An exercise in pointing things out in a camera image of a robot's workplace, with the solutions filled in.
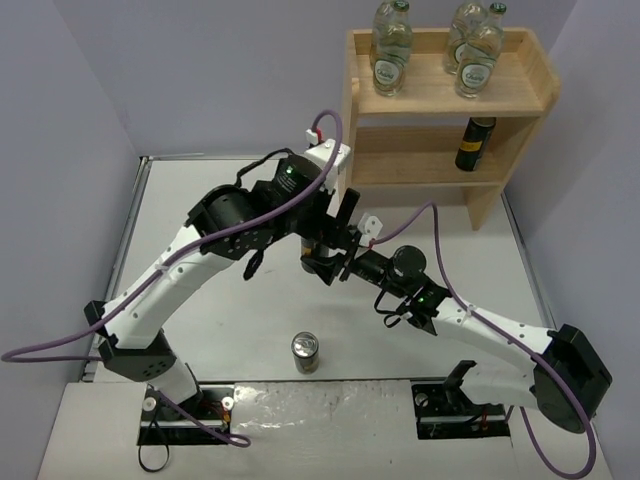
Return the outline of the clear soda bottle back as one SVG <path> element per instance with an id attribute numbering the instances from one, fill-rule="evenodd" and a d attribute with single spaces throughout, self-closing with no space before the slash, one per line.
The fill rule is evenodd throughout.
<path id="1" fill-rule="evenodd" d="M 487 10 L 481 1 L 464 1 L 456 9 L 451 21 L 442 66 L 446 73 L 455 74 L 468 35 L 486 18 Z"/>

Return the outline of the clear soda bottle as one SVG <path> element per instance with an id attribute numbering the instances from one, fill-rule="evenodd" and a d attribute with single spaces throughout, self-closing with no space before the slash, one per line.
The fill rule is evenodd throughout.
<path id="1" fill-rule="evenodd" d="M 459 96 L 476 98 L 488 85 L 505 45 L 506 12 L 504 3 L 492 3 L 487 17 L 467 36 L 454 83 Z"/>
<path id="2" fill-rule="evenodd" d="M 393 61 L 405 68 L 411 55 L 413 33 L 409 25 L 408 1 L 383 1 L 373 20 L 369 63 L 379 59 Z"/>
<path id="3" fill-rule="evenodd" d="M 408 1 L 383 1 L 376 10 L 369 52 L 373 86 L 382 96 L 400 92 L 413 47 Z"/>
<path id="4" fill-rule="evenodd" d="M 481 1 L 464 1 L 456 9 L 451 21 L 442 66 L 446 73 L 455 74 L 468 35 L 486 18 L 487 10 Z"/>

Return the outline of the black can front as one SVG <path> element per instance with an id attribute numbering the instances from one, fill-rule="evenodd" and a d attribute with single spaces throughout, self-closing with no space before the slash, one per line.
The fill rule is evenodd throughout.
<path id="1" fill-rule="evenodd" d="M 319 340 L 311 332 L 299 332 L 291 341 L 291 351 L 297 370 L 311 374 L 319 366 Z"/>

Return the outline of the clear soda bottle front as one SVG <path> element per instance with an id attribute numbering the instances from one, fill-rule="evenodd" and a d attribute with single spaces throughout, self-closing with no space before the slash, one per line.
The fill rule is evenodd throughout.
<path id="1" fill-rule="evenodd" d="M 373 86 L 382 96 L 400 92 L 413 47 L 408 1 L 383 1 L 376 10 L 369 52 Z"/>

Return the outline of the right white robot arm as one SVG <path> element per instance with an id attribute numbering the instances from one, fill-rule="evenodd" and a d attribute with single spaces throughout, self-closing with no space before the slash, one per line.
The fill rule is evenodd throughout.
<path id="1" fill-rule="evenodd" d="M 426 256 L 414 246 L 401 246 L 390 257 L 372 249 L 331 255 L 325 247 L 306 246 L 301 262 L 327 285 L 356 276 L 400 299 L 390 317 L 471 345 L 513 368 L 512 375 L 483 373 L 477 361 L 460 361 L 445 380 L 454 405 L 532 408 L 565 431 L 583 433 L 612 384 L 580 329 L 536 327 L 468 303 L 427 275 Z"/>

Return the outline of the black can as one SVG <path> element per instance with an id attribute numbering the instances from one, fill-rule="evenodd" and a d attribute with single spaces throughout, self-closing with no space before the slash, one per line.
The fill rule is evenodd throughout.
<path id="1" fill-rule="evenodd" d="M 461 171 L 471 172 L 482 159 L 497 123 L 496 117 L 472 117 L 469 119 L 455 158 Z"/>
<path id="2" fill-rule="evenodd" d="M 299 332 L 291 341 L 291 351 L 297 370 L 311 374 L 319 366 L 319 340 L 311 332 Z"/>
<path id="3" fill-rule="evenodd" d="M 318 243 L 312 239 L 301 238 L 301 258 L 306 257 L 328 257 L 330 255 L 330 249 L 325 245 Z"/>

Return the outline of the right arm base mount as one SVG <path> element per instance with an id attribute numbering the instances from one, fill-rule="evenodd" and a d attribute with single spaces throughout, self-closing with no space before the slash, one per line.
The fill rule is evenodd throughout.
<path id="1" fill-rule="evenodd" d="M 509 437 L 503 405 L 474 405 L 464 401 L 455 406 L 440 382 L 412 382 L 417 438 L 421 441 L 473 440 Z"/>

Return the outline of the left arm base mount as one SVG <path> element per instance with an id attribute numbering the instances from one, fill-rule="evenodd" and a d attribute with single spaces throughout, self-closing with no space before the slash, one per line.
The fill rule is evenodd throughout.
<path id="1" fill-rule="evenodd" d="M 203 424 L 230 433 L 231 413 L 223 408 L 225 398 L 234 399 L 231 384 L 205 384 L 201 387 L 203 398 L 191 415 Z M 138 446 L 211 446 L 225 443 L 202 431 L 193 422 L 158 399 L 157 393 L 148 387 L 142 404 Z"/>

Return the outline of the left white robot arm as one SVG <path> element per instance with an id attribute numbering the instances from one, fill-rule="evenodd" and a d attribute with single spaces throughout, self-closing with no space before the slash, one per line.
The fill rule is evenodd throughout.
<path id="1" fill-rule="evenodd" d="M 247 252 L 264 252 L 291 233 L 320 241 L 334 224 L 326 208 L 348 163 L 346 146 L 321 156 L 279 150 L 274 176 L 246 189 L 240 180 L 208 192 L 189 211 L 172 243 L 129 290 L 109 301 L 91 301 L 84 314 L 103 338 L 105 367 L 144 382 L 183 409 L 197 404 L 201 389 L 189 367 L 169 346 L 163 326 L 208 280 Z"/>

